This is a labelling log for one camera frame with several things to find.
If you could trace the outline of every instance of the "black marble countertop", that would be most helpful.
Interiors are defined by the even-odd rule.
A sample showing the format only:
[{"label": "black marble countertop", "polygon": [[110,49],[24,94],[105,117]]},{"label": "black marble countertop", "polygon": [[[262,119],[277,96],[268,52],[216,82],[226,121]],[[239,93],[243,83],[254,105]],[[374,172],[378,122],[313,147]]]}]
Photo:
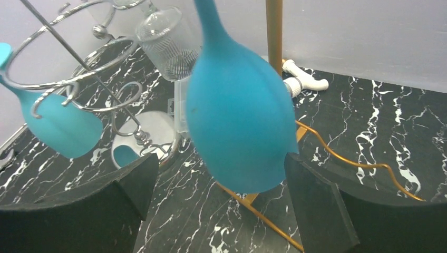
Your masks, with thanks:
[{"label": "black marble countertop", "polygon": [[[114,59],[124,47],[105,51],[95,65]],[[318,130],[339,154],[361,163],[388,163],[410,192],[428,201],[446,201],[447,94],[306,71],[328,79],[330,85],[327,91],[304,91],[294,99],[297,119]],[[173,84],[161,77],[141,49],[101,79],[115,91],[127,82],[141,82],[143,95],[129,107],[136,114],[167,112],[167,100],[173,98]],[[93,81],[81,85],[85,89],[80,103],[110,105],[110,98]],[[9,147],[18,151],[16,160],[0,172],[0,205],[33,202],[116,170],[110,152],[110,116],[101,118],[106,124],[102,140],[78,159],[58,155],[27,130],[21,134]],[[117,124],[126,119],[118,114]],[[308,160],[366,187],[402,196],[386,171],[341,163],[309,133],[300,145]],[[260,194],[253,206],[299,241],[286,182]],[[159,174],[134,252],[298,251],[217,186],[193,145],[184,140],[174,165]]]}]

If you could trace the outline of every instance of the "white plastic pipe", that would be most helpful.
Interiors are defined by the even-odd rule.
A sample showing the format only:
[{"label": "white plastic pipe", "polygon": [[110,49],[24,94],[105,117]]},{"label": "white plastic pipe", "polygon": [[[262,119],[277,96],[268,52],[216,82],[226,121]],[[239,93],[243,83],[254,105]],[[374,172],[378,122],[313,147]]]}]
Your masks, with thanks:
[{"label": "white plastic pipe", "polygon": [[[268,56],[262,56],[262,58],[268,61]],[[305,89],[323,91],[329,88],[329,82],[326,79],[315,80],[310,74],[300,69],[293,60],[283,60],[283,71],[294,76],[284,80],[293,98]]]}]

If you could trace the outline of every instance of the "clear glass cup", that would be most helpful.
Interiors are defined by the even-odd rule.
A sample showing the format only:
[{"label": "clear glass cup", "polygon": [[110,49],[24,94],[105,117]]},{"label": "clear glass cup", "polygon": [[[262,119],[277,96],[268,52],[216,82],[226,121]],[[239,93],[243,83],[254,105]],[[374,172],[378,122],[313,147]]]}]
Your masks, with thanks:
[{"label": "clear glass cup", "polygon": [[182,80],[191,74],[200,46],[176,7],[152,13],[135,29],[146,55],[168,81]]}]

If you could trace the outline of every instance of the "gold metal pole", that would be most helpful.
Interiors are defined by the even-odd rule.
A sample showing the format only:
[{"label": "gold metal pole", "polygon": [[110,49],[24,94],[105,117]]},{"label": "gold metal pole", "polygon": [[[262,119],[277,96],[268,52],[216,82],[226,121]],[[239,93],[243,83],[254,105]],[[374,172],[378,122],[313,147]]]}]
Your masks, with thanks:
[{"label": "gold metal pole", "polygon": [[[306,128],[299,128],[298,131],[296,131],[296,141],[299,142],[301,138],[303,138],[304,134],[307,132]],[[288,234],[286,234],[284,231],[282,231],[278,226],[276,226],[273,222],[271,222],[267,217],[265,217],[262,213],[260,213],[256,208],[254,208],[251,204],[258,196],[258,193],[254,194],[248,194],[244,199],[237,196],[233,191],[225,188],[221,184],[217,183],[218,186],[220,186],[224,191],[226,191],[228,194],[230,194],[233,198],[235,198],[239,203],[241,203],[244,207],[246,207],[248,210],[250,210],[256,217],[261,219],[267,226],[269,226],[273,231],[277,232],[280,236],[282,236],[284,239],[286,239],[290,244],[292,244],[295,248],[300,250],[301,252],[304,252],[303,245],[299,244],[296,240],[294,240],[292,237],[290,237]]]},{"label": "gold metal pole", "polygon": [[266,0],[268,62],[283,74],[283,0]]}]

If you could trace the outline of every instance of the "metal hook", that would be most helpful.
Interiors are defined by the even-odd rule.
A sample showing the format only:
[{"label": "metal hook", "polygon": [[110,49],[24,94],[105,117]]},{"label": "metal hook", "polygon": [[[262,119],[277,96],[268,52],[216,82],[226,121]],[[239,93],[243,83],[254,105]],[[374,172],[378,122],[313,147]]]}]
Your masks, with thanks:
[{"label": "metal hook", "polygon": [[73,83],[65,83],[65,84],[57,84],[53,86],[52,88],[46,90],[36,101],[34,102],[33,106],[31,107],[31,115],[35,117],[36,119],[41,119],[42,116],[37,113],[37,108],[39,105],[45,100],[46,97],[48,97],[51,93],[55,92],[56,90],[66,87],[66,86],[73,86],[72,92],[67,96],[67,99],[61,104],[62,106],[67,106],[79,93],[79,84],[77,82]]},{"label": "metal hook", "polygon": [[[122,104],[125,104],[125,105],[131,104],[131,103],[135,102],[136,100],[138,100],[138,99],[141,97],[141,93],[143,92],[143,85],[141,85],[141,83],[139,83],[139,82],[129,82],[129,83],[125,84],[125,85],[124,85],[123,87],[121,87],[121,89],[116,93],[116,96],[120,98],[121,95],[123,94],[124,90],[125,90],[127,87],[129,87],[130,85],[135,85],[135,86],[137,86],[138,91],[137,91],[137,93],[136,93],[135,96],[133,96],[131,99],[128,99],[126,102],[124,102],[124,103],[122,103]],[[116,118],[116,112],[115,112],[115,111],[112,111],[112,119],[111,119],[111,120],[112,120],[112,122],[111,122],[112,130],[113,130],[115,133],[117,133],[119,136],[123,136],[123,137],[126,137],[126,136],[132,136],[132,135],[135,135],[135,134],[137,134],[137,133],[140,132],[140,130],[141,130],[141,125],[140,125],[140,124],[137,124],[137,128],[135,129],[135,131],[133,131],[133,132],[131,132],[131,133],[122,133],[122,132],[120,132],[120,131],[118,130],[118,128],[116,128],[115,118]]]},{"label": "metal hook", "polygon": [[152,148],[160,149],[161,152],[163,152],[164,154],[167,154],[171,150],[171,148],[172,148],[172,143],[165,143],[165,144],[162,144],[162,145],[151,143],[149,146],[144,147],[140,151],[140,156],[142,157],[142,156],[146,155],[148,152],[153,151]]},{"label": "metal hook", "polygon": [[6,154],[5,158],[0,159],[0,172],[6,169],[11,163],[14,161],[15,158],[15,152],[13,149],[9,151],[8,154]]},{"label": "metal hook", "polygon": [[57,13],[58,13],[59,15],[62,15],[62,14],[65,12],[65,10],[66,10],[69,6],[70,6],[70,3],[65,3],[64,5],[62,5],[61,8],[59,8],[59,10],[57,11]]}]

